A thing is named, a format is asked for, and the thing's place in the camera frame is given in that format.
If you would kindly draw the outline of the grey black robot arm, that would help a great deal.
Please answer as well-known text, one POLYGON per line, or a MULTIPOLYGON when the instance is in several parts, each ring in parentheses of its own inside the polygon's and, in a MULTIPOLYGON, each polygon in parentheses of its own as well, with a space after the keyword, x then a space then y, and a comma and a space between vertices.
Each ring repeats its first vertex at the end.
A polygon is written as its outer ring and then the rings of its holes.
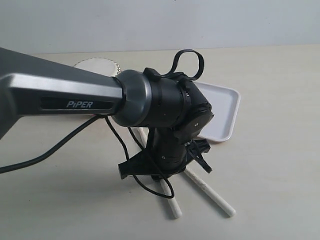
POLYGON ((167 178, 191 161, 210 173, 202 156, 209 144, 197 140, 214 117, 211 104, 195 85, 205 61, 198 55, 198 70, 188 76, 176 70, 182 54, 176 53, 166 74, 147 67, 143 72, 104 76, 2 48, 0 134, 5 136, 19 119, 29 116, 112 117, 123 127, 149 129, 146 148, 119 165, 122 178, 167 178))

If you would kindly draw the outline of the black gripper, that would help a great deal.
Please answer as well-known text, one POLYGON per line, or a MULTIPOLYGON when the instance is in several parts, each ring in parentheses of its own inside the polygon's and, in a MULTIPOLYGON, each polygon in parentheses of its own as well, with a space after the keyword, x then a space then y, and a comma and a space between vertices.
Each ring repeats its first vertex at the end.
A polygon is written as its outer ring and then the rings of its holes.
POLYGON ((192 139, 180 144, 168 128, 150 128, 146 146, 129 160, 118 165, 120 178, 128 176, 151 176, 161 179, 179 174, 195 160, 207 173, 209 164, 202 154, 210 150, 206 139, 192 139))

